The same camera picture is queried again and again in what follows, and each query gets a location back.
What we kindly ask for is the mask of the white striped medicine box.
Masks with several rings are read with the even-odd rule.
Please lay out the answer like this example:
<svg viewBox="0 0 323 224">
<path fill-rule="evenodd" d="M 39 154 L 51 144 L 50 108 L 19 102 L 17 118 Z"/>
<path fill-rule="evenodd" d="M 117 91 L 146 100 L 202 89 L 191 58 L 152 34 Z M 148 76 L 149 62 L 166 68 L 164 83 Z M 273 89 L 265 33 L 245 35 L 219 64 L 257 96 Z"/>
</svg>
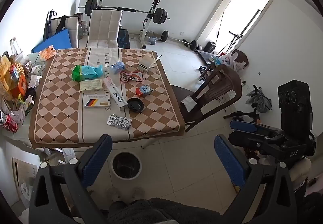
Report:
<svg viewBox="0 0 323 224">
<path fill-rule="evenodd" d="M 110 94 L 84 94 L 83 107 L 85 108 L 98 108 L 110 107 Z"/>
</svg>

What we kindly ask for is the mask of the pale yellow paper packet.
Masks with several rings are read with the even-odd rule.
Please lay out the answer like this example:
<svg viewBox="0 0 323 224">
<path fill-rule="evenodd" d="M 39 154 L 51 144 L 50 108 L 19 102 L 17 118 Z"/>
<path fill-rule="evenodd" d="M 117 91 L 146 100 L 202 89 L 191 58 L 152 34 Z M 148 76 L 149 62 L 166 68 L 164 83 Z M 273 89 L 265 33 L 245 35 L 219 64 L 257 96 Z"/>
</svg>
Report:
<svg viewBox="0 0 323 224">
<path fill-rule="evenodd" d="M 103 88 L 102 79 L 84 80 L 79 82 L 79 92 L 96 91 Z"/>
</svg>

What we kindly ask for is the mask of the red white snack wrapper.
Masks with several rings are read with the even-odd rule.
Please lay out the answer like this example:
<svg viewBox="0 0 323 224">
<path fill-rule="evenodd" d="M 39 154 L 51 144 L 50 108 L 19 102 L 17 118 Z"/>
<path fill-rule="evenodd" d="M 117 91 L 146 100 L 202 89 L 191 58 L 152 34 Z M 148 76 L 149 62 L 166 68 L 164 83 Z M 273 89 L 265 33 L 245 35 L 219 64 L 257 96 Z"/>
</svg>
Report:
<svg viewBox="0 0 323 224">
<path fill-rule="evenodd" d="M 134 72 L 134 73 L 127 73 L 125 71 L 122 71 L 120 73 L 120 79 L 123 83 L 127 83 L 130 80 L 136 81 L 136 82 L 142 82 L 144 77 L 141 71 Z"/>
</svg>

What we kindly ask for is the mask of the blue white plastic wrapper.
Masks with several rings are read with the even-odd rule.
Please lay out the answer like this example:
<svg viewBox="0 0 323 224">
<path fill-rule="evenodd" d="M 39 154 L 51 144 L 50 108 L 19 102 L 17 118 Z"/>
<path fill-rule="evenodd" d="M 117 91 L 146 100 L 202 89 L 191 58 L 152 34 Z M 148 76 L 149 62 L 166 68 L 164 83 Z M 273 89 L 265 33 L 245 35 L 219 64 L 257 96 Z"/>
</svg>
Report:
<svg viewBox="0 0 323 224">
<path fill-rule="evenodd" d="M 122 61 L 118 61 L 115 64 L 111 65 L 111 72 L 113 74 L 117 74 L 122 72 L 125 69 L 125 63 Z"/>
</svg>

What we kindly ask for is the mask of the grey cloth on floor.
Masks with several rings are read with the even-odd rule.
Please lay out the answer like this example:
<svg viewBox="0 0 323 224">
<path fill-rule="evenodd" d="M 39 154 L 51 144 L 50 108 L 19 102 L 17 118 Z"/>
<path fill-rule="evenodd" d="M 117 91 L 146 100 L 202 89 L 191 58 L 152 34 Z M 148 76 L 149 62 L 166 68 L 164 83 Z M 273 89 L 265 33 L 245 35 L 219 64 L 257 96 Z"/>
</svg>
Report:
<svg viewBox="0 0 323 224">
<path fill-rule="evenodd" d="M 257 112 L 262 114 L 271 111 L 273 108 L 272 100 L 264 95 L 260 87 L 255 85 L 253 87 L 254 89 L 246 95 L 248 99 L 245 104 L 252 106 Z"/>
</svg>

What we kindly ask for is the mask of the red soda can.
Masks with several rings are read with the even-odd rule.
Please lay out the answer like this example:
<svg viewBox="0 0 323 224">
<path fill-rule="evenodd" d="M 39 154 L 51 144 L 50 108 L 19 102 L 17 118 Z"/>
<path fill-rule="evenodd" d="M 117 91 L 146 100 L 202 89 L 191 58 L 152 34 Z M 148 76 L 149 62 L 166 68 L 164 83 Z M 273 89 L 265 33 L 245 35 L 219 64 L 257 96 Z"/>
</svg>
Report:
<svg viewBox="0 0 323 224">
<path fill-rule="evenodd" d="M 16 133 L 18 131 L 18 124 L 10 115 L 2 115 L 1 126 L 12 133 Z"/>
</svg>

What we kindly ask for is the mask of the white table leg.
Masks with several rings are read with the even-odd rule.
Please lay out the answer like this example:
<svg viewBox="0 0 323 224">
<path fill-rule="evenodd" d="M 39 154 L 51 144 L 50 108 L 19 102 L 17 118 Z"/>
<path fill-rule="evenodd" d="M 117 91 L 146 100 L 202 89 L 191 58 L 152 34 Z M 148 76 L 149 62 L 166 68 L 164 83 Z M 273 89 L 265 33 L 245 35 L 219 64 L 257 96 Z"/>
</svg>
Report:
<svg viewBox="0 0 323 224">
<path fill-rule="evenodd" d="M 158 142 L 160 138 L 151 138 L 151 139 L 148 139 L 146 140 L 142 145 L 141 145 L 141 148 L 142 149 L 145 149 L 147 148 L 148 146 L 154 144 L 155 142 Z"/>
</svg>

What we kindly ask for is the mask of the brown checkered tablecloth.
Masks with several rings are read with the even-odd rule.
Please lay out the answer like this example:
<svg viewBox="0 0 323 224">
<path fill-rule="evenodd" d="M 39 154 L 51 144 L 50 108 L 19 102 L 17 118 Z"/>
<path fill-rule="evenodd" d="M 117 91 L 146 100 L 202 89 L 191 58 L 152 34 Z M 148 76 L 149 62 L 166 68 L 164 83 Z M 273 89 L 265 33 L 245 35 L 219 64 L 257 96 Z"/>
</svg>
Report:
<svg viewBox="0 0 323 224">
<path fill-rule="evenodd" d="M 102 67 L 83 91 L 76 66 Z M 34 148 L 89 146 L 102 134 L 113 141 L 183 135 L 185 123 L 157 53 L 140 49 L 64 49 L 45 63 L 29 124 Z"/>
</svg>

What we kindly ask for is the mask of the orange box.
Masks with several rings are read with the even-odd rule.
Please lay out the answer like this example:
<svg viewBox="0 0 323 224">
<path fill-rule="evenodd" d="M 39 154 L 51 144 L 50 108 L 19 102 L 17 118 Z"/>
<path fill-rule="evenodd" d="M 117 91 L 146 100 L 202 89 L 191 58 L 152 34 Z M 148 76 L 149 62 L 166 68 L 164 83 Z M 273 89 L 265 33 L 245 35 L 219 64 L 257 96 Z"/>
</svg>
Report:
<svg viewBox="0 0 323 224">
<path fill-rule="evenodd" d="M 17 98 L 19 95 L 25 97 L 28 88 L 28 83 L 24 74 L 20 74 L 17 82 L 12 82 L 10 86 L 10 92 L 13 98 Z"/>
</svg>

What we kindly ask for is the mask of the red blue small carton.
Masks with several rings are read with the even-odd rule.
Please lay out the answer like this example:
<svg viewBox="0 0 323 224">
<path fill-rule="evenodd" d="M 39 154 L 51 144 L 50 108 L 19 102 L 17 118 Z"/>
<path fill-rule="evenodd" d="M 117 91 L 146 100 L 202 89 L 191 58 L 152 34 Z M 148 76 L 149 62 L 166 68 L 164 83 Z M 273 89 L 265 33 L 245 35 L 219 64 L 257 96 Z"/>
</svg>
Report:
<svg viewBox="0 0 323 224">
<path fill-rule="evenodd" d="M 152 93 L 153 89 L 151 88 L 151 86 L 148 85 L 144 85 L 144 86 L 140 86 L 138 88 L 136 88 L 135 93 L 138 97 L 145 97 L 148 96 Z"/>
</svg>

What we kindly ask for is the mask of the green blue snack bag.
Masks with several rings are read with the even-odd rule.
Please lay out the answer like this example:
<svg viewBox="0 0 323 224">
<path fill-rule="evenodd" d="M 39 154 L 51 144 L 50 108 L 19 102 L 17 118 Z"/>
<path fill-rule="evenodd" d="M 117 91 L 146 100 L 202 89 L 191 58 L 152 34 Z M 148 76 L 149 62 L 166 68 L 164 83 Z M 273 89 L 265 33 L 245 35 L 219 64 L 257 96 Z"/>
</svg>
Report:
<svg viewBox="0 0 323 224">
<path fill-rule="evenodd" d="M 77 65 L 72 71 L 72 80 L 81 82 L 84 80 L 99 79 L 103 74 L 104 69 L 102 65 L 98 67 Z"/>
</svg>

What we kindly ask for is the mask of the white milk carton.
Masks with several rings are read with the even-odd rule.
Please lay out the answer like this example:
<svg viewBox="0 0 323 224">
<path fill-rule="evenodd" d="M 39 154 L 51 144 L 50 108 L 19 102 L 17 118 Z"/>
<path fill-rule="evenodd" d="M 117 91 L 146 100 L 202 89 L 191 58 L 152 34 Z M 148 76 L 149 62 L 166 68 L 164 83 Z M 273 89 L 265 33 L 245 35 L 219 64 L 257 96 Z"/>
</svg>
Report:
<svg viewBox="0 0 323 224">
<path fill-rule="evenodd" d="M 160 59 L 160 56 L 158 56 L 156 59 L 149 56 L 144 56 L 137 65 L 137 69 L 141 72 L 145 72 L 146 74 L 149 72 L 151 67 L 157 63 L 157 60 Z"/>
</svg>

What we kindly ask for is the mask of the floor barbell with plates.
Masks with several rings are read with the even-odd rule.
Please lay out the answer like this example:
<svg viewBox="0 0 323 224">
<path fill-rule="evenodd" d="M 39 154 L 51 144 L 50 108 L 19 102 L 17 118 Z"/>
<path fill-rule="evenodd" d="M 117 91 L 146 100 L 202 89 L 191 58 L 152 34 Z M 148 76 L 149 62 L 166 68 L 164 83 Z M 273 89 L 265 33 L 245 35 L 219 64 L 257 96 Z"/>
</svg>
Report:
<svg viewBox="0 0 323 224">
<path fill-rule="evenodd" d="M 164 30 L 159 37 L 153 37 L 153 38 L 155 38 L 157 41 L 160 41 L 162 43 L 166 42 L 169 39 L 172 41 L 182 43 L 186 47 L 189 47 L 191 49 L 191 51 L 197 51 L 197 49 L 199 48 L 199 44 L 197 43 L 196 40 L 192 40 L 191 42 L 189 42 L 185 39 L 181 40 L 181 39 L 170 37 L 169 32 L 167 30 Z"/>
</svg>

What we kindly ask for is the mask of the blue folded mat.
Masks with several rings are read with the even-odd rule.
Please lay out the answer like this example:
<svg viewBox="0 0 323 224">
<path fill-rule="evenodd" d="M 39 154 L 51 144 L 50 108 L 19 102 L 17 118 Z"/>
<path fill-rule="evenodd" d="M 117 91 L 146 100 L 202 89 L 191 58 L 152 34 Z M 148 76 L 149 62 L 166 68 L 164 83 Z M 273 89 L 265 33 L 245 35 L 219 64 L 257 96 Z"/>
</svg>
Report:
<svg viewBox="0 0 323 224">
<path fill-rule="evenodd" d="M 76 47 L 75 45 L 72 45 L 71 38 L 69 37 L 69 30 L 64 29 L 61 32 L 58 32 L 57 34 L 54 34 L 52 37 L 49 37 L 45 41 L 39 43 L 31 50 L 31 53 L 41 52 L 50 45 L 52 45 L 56 50 L 71 49 Z"/>
</svg>

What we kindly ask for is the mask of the black blue floor box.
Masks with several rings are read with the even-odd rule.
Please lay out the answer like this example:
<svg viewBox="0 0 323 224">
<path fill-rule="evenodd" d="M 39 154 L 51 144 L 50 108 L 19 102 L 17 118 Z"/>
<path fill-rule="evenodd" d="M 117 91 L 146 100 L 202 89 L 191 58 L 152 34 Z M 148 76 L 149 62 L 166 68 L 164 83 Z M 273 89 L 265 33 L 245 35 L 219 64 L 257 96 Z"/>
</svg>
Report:
<svg viewBox="0 0 323 224">
<path fill-rule="evenodd" d="M 127 29 L 119 29 L 117 42 L 120 49 L 130 49 L 129 32 Z"/>
</svg>

